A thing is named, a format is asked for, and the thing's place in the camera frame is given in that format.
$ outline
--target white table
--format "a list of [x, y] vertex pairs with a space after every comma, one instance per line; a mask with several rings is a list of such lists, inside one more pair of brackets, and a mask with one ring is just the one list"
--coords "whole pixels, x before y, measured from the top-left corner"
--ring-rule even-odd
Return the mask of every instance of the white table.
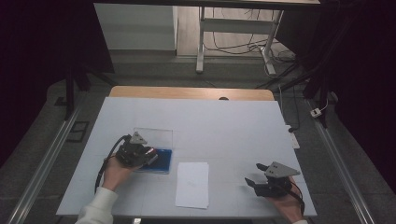
[[[134, 128], [173, 130], [169, 175], [134, 173], [117, 190], [113, 215], [124, 217], [263, 218], [280, 214], [255, 195], [244, 177], [264, 182], [256, 163], [278, 161], [301, 171], [275, 101], [107, 97], [57, 215], [76, 216], [93, 198], [94, 181], [115, 142]], [[209, 207], [175, 206], [177, 165], [209, 164]], [[305, 215], [315, 216], [303, 175]]]

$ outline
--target person's arm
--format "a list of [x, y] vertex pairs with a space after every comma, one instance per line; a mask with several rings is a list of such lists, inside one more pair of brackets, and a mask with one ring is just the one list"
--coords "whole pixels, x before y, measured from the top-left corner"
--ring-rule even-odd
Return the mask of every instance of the person's arm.
[[[295, 184], [292, 177], [290, 177], [290, 181]], [[295, 185], [292, 185], [291, 191], [300, 194], [300, 191], [297, 189]], [[292, 224], [308, 224], [308, 222], [304, 219], [301, 214], [301, 205], [300, 203], [293, 198], [291, 195], [286, 195], [281, 198], [266, 198], [268, 201], [274, 204], [276, 209], [282, 214], [282, 216], [287, 219]]]
[[118, 198], [118, 194], [114, 191], [132, 171], [139, 168], [123, 167], [115, 157], [110, 158], [102, 187], [97, 188], [92, 202], [81, 209], [76, 224], [113, 223], [111, 209]]

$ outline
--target white sleeve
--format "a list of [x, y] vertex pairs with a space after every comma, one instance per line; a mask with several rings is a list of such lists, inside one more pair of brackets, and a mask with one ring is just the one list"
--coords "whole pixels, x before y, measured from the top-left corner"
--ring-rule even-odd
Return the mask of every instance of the white sleeve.
[[296, 221], [293, 224], [308, 224], [308, 222], [306, 220], [300, 220], [300, 221]]
[[113, 216], [111, 209], [118, 194], [105, 188], [97, 188], [92, 202], [84, 206], [78, 215], [76, 224], [111, 224]]

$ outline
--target human hand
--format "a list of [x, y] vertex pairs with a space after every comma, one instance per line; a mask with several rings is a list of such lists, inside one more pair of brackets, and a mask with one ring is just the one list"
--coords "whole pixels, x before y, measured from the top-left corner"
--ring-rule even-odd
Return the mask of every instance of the human hand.
[[[294, 183], [294, 179], [289, 177], [291, 183]], [[297, 189], [295, 185], [292, 184], [291, 192], [294, 192], [297, 195], [300, 195], [300, 191]], [[269, 198], [266, 197], [268, 201], [274, 204], [276, 209], [284, 216], [289, 222], [294, 223], [296, 221], [304, 220], [303, 214], [301, 214], [301, 205], [291, 195], [287, 194], [281, 198]]]
[[114, 191], [121, 183], [128, 179], [131, 172], [141, 166], [126, 167], [113, 156], [108, 160], [102, 187]]

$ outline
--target sheet of paper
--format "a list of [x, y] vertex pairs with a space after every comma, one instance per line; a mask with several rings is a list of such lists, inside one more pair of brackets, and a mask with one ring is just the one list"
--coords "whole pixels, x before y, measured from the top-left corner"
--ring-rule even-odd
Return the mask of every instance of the sheet of paper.
[[209, 206], [209, 164], [181, 162], [177, 167], [176, 206], [204, 208]]

